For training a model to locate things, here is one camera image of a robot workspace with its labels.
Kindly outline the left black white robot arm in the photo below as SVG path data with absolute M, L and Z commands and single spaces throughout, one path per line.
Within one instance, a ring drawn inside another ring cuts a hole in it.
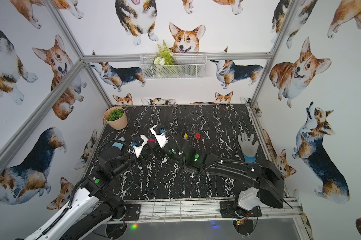
M 74 186 L 68 203 L 27 239 L 82 240 L 103 223 L 124 219 L 128 215 L 125 202 L 111 195 L 90 214 L 85 217 L 83 214 L 100 200 L 105 189 L 120 175 L 132 170 L 136 161 L 148 157 L 143 152 L 145 147 L 152 148 L 156 144 L 144 135 L 129 144 L 121 140 L 106 142 L 97 152 L 98 167 Z

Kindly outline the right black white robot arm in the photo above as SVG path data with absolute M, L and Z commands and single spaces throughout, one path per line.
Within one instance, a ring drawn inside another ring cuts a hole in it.
M 281 209 L 284 204 L 284 176 L 268 161 L 264 164 L 230 160 L 192 148 L 189 142 L 157 126 L 151 128 L 162 153 L 192 177 L 216 175 L 247 183 L 235 208 L 250 211 L 260 204 Z

